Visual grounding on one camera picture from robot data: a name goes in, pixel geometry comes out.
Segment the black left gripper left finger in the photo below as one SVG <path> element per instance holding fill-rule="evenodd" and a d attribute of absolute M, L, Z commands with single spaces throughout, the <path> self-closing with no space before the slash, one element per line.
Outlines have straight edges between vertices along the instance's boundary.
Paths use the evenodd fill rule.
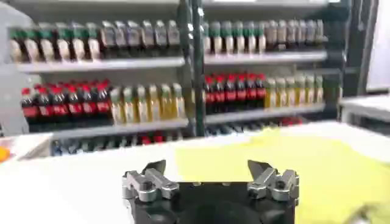
<path fill-rule="evenodd" d="M 179 193 L 179 183 L 164 176 L 166 160 L 148 163 L 141 173 L 126 171 L 122 176 L 122 198 L 150 203 L 158 196 L 171 200 Z"/>

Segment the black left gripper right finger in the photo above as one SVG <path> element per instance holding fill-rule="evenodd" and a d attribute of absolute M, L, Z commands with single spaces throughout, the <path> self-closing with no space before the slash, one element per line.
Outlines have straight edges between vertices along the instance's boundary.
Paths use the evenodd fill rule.
<path fill-rule="evenodd" d="M 279 173 L 270 164 L 248 160 L 247 165 L 253 180 L 248 182 L 247 191 L 252 198 L 271 197 L 275 201 L 299 200 L 299 175 L 286 169 Z"/>

